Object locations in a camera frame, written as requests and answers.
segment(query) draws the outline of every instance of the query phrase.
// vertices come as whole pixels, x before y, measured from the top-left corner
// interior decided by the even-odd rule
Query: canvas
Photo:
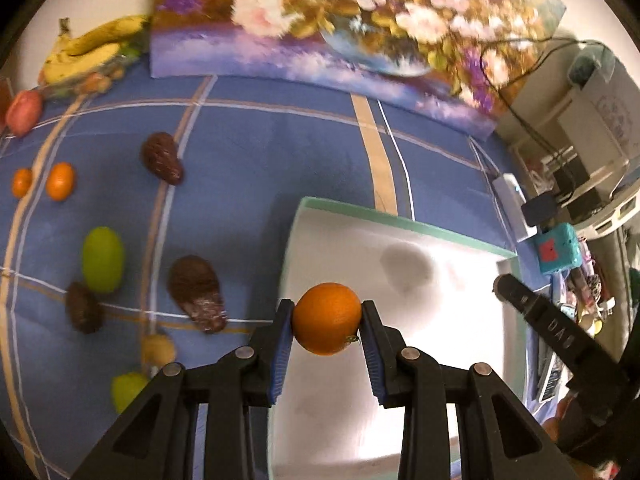
[[[524,80],[508,83],[544,49],[527,40],[563,13],[560,0],[156,0],[152,75],[312,83],[484,139],[506,111],[492,86],[515,98]]]

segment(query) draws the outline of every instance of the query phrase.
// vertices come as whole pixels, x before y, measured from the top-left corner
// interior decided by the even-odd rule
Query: blue bowl in painting
[[[420,77],[431,71],[431,67],[422,59],[415,42],[396,40],[394,49],[398,54],[393,58],[381,53],[372,54],[363,49],[360,40],[366,34],[379,32],[379,28],[364,23],[360,16],[346,18],[334,15],[328,19],[334,24],[335,30],[333,33],[321,31],[325,43],[361,68],[402,77]]]

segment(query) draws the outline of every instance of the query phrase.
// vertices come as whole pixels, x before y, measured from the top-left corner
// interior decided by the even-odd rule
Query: bunch of bananas
[[[44,84],[55,84],[93,70],[115,58],[127,41],[140,33],[148,16],[124,16],[71,38],[69,19],[60,20],[60,34],[41,72]]]

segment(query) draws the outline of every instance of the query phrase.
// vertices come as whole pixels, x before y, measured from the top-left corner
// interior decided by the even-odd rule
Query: orange
[[[321,283],[300,298],[291,327],[306,350],[333,355],[353,341],[361,318],[362,307],[355,292],[340,283]]]
[[[11,183],[11,192],[16,198],[22,198],[29,192],[33,181],[33,173],[29,168],[20,168],[14,173],[14,180]]]
[[[47,194],[57,202],[66,200],[74,190],[76,172],[71,164],[59,162],[49,173],[47,179]]]

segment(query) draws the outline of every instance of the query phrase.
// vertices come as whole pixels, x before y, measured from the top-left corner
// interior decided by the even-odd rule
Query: white wall
[[[603,0],[563,0],[567,11],[560,34],[607,43],[625,64],[636,82],[640,82],[640,54],[622,24]],[[71,19],[78,36],[92,27],[126,14],[151,12],[152,0],[47,0],[24,31],[2,72],[14,81],[14,88],[36,85],[40,67],[58,34],[58,19]],[[518,96],[516,108],[531,121],[555,104],[566,91],[566,70],[574,52],[567,49],[550,59],[529,79]],[[500,134],[514,139],[522,134],[514,119],[505,116]]]

